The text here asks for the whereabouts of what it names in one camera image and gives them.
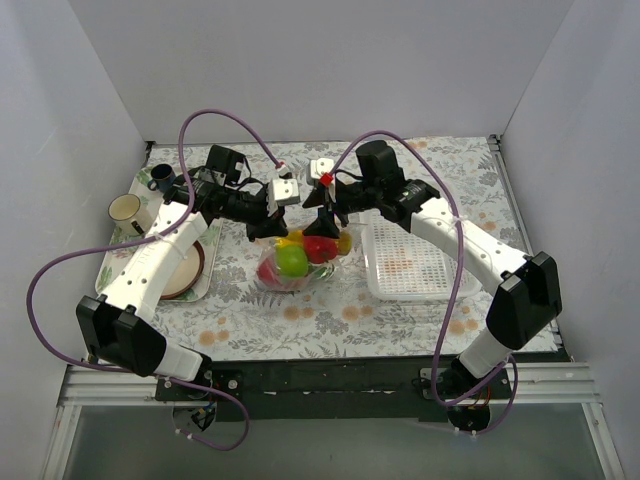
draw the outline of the gray floor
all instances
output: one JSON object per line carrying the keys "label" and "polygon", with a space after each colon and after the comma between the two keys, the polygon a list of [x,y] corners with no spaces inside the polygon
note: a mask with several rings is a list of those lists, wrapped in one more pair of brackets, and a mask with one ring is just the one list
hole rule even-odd
{"label": "gray floor", "polygon": [[[231,442],[239,424],[211,427]],[[66,479],[601,479],[580,405],[516,406],[472,440],[412,420],[256,421],[220,453],[173,432],[166,407],[84,407]]]}

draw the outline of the mug handle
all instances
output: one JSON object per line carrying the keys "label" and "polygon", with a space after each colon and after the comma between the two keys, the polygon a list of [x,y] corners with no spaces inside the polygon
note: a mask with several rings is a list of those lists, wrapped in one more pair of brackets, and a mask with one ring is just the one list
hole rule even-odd
{"label": "mug handle", "polygon": [[144,230],[142,229],[142,227],[140,226],[140,224],[138,222],[136,222],[135,220],[133,222],[131,222],[131,226],[136,230],[136,232],[138,232],[140,235],[144,235]]}

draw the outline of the white dish rack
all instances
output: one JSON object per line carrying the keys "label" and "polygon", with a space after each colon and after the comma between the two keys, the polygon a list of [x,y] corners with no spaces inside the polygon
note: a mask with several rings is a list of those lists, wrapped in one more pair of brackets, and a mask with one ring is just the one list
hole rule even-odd
{"label": "white dish rack", "polygon": [[[382,300],[443,303],[449,300],[457,262],[431,243],[405,232],[378,212],[361,214],[362,247],[371,293]],[[458,299],[482,285],[466,270]]]}

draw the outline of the dark blue mug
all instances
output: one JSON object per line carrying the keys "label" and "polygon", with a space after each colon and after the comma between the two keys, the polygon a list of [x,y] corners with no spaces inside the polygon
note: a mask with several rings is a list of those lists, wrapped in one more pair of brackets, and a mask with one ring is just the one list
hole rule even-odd
{"label": "dark blue mug", "polygon": [[153,192],[160,190],[162,193],[166,193],[176,179],[176,173],[168,163],[156,165],[151,169],[150,175],[151,180],[147,183],[147,188]]}

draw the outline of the red fruit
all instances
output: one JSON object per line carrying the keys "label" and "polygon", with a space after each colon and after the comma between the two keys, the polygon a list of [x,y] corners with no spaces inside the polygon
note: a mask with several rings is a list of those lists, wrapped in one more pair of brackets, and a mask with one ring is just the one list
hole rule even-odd
{"label": "red fruit", "polygon": [[257,271],[258,279],[264,283],[267,287],[280,286],[280,279],[278,278],[278,272],[276,271],[273,257],[266,258]]}
{"label": "red fruit", "polygon": [[333,238],[318,236],[304,237],[302,247],[307,254],[307,258],[314,265],[320,265],[338,256],[338,245]]}

